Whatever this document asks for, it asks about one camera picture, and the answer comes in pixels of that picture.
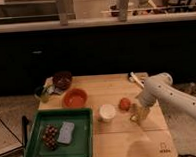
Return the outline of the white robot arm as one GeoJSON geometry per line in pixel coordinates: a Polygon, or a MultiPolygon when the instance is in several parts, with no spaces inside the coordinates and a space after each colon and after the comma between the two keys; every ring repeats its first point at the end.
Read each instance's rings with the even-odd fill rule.
{"type": "Polygon", "coordinates": [[[157,100],[175,105],[196,120],[196,97],[172,87],[170,74],[159,73],[145,79],[142,92],[138,95],[140,104],[152,107],[157,100]]]}

